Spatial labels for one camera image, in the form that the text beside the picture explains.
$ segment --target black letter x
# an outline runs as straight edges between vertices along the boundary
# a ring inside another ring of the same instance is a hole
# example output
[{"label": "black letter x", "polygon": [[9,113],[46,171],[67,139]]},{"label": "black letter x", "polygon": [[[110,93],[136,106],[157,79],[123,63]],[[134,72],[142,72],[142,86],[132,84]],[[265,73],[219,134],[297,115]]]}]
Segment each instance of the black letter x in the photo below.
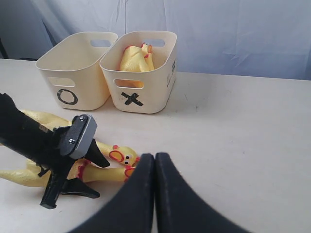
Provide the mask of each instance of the black letter x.
[{"label": "black letter x", "polygon": [[127,101],[125,102],[125,105],[129,105],[130,103],[135,103],[137,104],[138,106],[143,106],[144,104],[142,102],[140,102],[139,100],[137,100],[136,98],[139,96],[138,94],[134,93],[132,94],[131,96],[125,94],[124,92],[122,92],[122,94],[124,97],[127,98]]}]

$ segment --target white backdrop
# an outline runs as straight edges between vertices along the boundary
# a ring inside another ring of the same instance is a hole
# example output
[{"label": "white backdrop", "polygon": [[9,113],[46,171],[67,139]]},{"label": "white backdrop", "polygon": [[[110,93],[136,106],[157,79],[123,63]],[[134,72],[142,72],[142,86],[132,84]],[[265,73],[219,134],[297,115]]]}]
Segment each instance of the white backdrop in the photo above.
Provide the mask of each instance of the white backdrop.
[{"label": "white backdrop", "polygon": [[31,0],[54,39],[168,30],[178,70],[311,79],[310,0]]}]

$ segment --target rubber chicken head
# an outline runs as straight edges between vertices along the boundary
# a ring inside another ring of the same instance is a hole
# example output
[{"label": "rubber chicken head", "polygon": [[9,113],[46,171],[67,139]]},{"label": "rubber chicken head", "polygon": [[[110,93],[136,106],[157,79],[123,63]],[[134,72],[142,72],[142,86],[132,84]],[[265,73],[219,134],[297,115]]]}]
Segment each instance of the rubber chicken head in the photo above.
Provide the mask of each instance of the rubber chicken head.
[{"label": "rubber chicken head", "polygon": [[139,157],[136,152],[129,147],[119,147],[114,145],[112,149],[113,150],[109,153],[109,157],[118,163],[134,167],[139,162]]}]

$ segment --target plastic storage bin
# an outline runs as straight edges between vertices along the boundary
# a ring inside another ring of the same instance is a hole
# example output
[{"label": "plastic storage bin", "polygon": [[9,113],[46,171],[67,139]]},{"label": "plastic storage bin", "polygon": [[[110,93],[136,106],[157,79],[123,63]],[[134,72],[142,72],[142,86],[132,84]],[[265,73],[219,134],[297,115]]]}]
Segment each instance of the plastic storage bin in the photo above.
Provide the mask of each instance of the plastic storage bin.
[{"label": "plastic storage bin", "polygon": [[[122,36],[103,56],[100,66],[105,75],[113,103],[126,112],[152,114],[161,111],[169,99],[176,66],[177,35],[163,31],[139,31]],[[119,71],[123,52],[129,45],[152,45],[155,70]]]},{"label": "plastic storage bin", "polygon": [[61,107],[89,111],[105,103],[110,93],[99,62],[117,39],[115,33],[76,33],[36,62]]}]

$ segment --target white table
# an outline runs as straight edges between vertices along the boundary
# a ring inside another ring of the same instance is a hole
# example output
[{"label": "white table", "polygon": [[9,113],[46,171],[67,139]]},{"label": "white table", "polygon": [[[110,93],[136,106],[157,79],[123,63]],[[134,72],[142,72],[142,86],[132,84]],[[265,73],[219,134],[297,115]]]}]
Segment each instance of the white table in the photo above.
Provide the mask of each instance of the white table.
[{"label": "white table", "polygon": [[[34,62],[0,60],[4,92],[21,109],[67,119],[81,113],[56,104]],[[257,233],[311,232],[310,81],[178,73],[160,113],[121,112],[109,100],[92,114],[99,140],[140,154],[168,152],[197,194],[242,227]],[[0,169],[25,166],[22,156],[5,147],[0,154]],[[99,199],[61,196],[56,209],[46,210],[39,206],[42,189],[1,179],[1,232],[68,231],[121,184],[93,187]]]}]

